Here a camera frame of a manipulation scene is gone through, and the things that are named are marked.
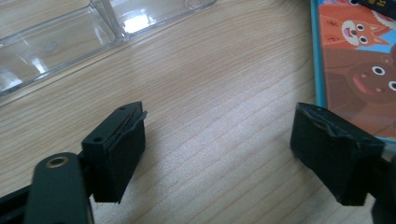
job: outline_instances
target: children's book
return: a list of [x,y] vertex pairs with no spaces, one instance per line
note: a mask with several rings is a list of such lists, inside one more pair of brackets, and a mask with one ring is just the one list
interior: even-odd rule
[[396,152],[396,21],[353,0],[311,0],[317,104]]

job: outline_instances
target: transparent plastic tray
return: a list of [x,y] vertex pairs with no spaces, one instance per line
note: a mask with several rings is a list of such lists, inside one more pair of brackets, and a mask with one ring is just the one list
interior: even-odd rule
[[57,17],[59,11],[55,10],[54,1],[42,1],[49,4],[0,0],[0,98],[147,30],[216,3],[216,0],[91,0],[87,6],[75,9],[71,6],[80,2],[75,5],[76,0],[69,4],[62,0],[56,2],[68,6],[67,13]]

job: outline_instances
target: wood grain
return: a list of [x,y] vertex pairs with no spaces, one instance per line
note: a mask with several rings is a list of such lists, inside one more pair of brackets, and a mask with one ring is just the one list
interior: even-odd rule
[[0,195],[142,101],[147,149],[121,204],[92,206],[97,223],[371,223],[373,198],[341,206],[290,151],[295,104],[315,101],[309,10],[219,0],[3,104]]

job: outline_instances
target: cartoon eye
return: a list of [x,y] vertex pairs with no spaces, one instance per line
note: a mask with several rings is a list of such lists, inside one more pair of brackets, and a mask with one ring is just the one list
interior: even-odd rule
[[357,6],[358,2],[356,0],[349,0],[349,4],[352,6]]
[[396,91],[396,81],[390,81],[389,87],[391,90]]
[[374,66],[372,69],[373,69],[373,72],[376,75],[379,75],[379,76],[384,76],[385,75],[385,69],[383,69],[380,66]]
[[364,35],[361,35],[361,37],[359,37],[359,41],[362,43],[362,44],[367,44],[369,41],[367,40],[367,38],[366,38],[366,36],[364,36]]
[[364,26],[362,24],[358,24],[358,25],[356,25],[356,29],[358,29],[359,31],[363,31]]

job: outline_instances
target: wooden table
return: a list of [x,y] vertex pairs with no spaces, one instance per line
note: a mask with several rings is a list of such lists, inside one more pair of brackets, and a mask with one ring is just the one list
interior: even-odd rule
[[372,223],[290,151],[297,102],[315,102],[308,0],[219,0],[0,102],[0,196],[142,101],[147,148],[121,204],[96,223]]

